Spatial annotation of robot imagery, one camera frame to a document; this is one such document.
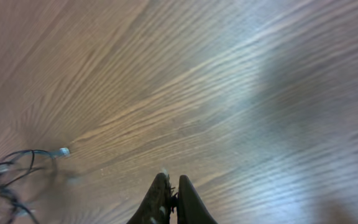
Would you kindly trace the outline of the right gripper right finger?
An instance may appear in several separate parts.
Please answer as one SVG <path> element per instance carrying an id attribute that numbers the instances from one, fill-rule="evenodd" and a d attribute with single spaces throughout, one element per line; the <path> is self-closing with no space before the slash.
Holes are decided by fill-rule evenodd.
<path id="1" fill-rule="evenodd" d="M 179 224 L 217 224 L 187 175 L 181 175 L 179 178 L 177 222 Z"/>

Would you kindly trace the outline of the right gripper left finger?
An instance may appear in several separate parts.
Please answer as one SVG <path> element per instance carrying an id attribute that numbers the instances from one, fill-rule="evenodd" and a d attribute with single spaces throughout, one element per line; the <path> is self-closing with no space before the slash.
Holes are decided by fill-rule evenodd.
<path id="1" fill-rule="evenodd" d="M 169 224 L 172 188 L 169 175 L 158 173 L 127 224 Z"/>

